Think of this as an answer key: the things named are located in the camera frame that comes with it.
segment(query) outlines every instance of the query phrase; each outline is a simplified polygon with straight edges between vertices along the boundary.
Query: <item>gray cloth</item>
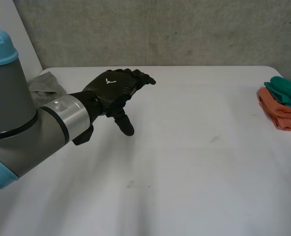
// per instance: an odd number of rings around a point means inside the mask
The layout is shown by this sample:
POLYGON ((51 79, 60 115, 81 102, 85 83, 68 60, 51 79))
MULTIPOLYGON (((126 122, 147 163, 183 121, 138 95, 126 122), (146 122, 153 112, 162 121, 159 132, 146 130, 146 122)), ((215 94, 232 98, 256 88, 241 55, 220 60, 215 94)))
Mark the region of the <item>gray cloth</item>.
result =
POLYGON ((36 107, 41 107, 66 95, 66 91, 58 84, 56 77, 51 72, 39 75, 28 81, 28 86, 36 107))

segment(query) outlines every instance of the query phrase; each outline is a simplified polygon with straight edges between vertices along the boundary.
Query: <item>orange towel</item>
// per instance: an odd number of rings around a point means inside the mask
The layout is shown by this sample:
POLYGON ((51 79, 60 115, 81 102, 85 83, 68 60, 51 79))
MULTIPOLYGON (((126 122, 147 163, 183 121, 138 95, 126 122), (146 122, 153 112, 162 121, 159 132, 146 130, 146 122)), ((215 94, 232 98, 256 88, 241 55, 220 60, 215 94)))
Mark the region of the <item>orange towel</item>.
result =
POLYGON ((258 100, 277 129, 291 131, 291 107, 277 102, 267 88, 260 88, 258 100))

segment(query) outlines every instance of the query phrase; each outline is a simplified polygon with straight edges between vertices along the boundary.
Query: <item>white logo on glove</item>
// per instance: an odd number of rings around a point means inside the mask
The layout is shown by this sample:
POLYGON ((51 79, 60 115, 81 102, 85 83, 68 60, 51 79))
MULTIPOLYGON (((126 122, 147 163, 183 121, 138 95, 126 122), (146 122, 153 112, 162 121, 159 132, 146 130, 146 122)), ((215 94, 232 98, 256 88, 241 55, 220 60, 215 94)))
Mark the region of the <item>white logo on glove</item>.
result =
POLYGON ((111 83, 115 83, 116 81, 108 81, 108 79, 106 78, 106 84, 111 84, 111 83))

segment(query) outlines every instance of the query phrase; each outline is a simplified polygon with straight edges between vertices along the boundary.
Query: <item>white wall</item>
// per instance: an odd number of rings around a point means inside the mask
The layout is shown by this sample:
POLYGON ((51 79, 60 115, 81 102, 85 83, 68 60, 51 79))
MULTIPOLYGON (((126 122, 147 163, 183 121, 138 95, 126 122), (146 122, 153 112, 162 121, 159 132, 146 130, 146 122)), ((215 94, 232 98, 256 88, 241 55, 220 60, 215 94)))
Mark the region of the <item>white wall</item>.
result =
POLYGON ((0 29, 11 36, 26 79, 39 75, 42 67, 12 0, 0 0, 0 29))

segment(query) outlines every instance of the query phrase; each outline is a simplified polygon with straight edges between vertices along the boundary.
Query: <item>black band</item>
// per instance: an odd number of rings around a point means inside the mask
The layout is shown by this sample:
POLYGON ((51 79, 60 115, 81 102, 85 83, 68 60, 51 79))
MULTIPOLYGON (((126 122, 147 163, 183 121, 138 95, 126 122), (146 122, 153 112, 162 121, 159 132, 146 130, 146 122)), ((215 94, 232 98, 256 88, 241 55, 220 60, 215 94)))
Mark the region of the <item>black band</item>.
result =
POLYGON ((22 126, 16 128, 16 129, 12 129, 10 131, 5 131, 5 132, 0 133, 0 139, 9 138, 9 137, 12 137, 14 135, 18 135, 20 133, 23 133, 24 131, 31 128, 37 122, 37 120, 38 120, 38 111, 36 112, 36 115, 30 121, 28 121, 26 124, 23 124, 22 126))
POLYGON ((58 116, 57 113, 55 113, 52 109, 50 109, 49 107, 40 107, 40 109, 43 109, 44 111, 48 112, 50 115, 52 115, 52 117, 54 119, 56 119, 56 121, 58 122, 58 124, 61 127, 61 130, 63 132, 63 134, 65 135, 65 144, 67 144, 70 141, 70 135, 68 133, 67 127, 65 125, 65 123, 63 122, 63 120, 60 118, 60 116, 58 116))

